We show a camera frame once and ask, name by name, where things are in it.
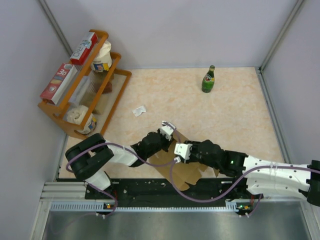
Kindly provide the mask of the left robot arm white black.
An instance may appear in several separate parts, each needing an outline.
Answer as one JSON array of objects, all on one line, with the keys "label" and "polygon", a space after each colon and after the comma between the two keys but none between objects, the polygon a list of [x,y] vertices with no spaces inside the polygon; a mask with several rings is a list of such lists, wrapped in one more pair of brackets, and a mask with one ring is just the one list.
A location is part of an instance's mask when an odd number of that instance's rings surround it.
[{"label": "left robot arm white black", "polygon": [[169,126],[163,126],[131,146],[108,142],[100,133],[95,133],[66,151],[66,170],[73,173],[77,180],[96,187],[97,194],[102,198],[109,198],[114,187],[102,167],[108,162],[128,167],[145,164],[148,158],[169,149],[173,132]]}]

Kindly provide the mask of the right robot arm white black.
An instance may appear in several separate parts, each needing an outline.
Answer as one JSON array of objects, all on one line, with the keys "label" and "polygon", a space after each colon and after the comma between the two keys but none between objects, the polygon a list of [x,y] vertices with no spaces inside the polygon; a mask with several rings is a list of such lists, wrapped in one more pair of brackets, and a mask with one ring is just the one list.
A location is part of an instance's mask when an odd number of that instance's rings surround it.
[{"label": "right robot arm white black", "polygon": [[263,160],[243,152],[224,150],[210,140],[176,144],[174,153],[185,164],[200,163],[234,178],[233,192],[247,195],[284,195],[320,205],[320,162],[288,164]]}]

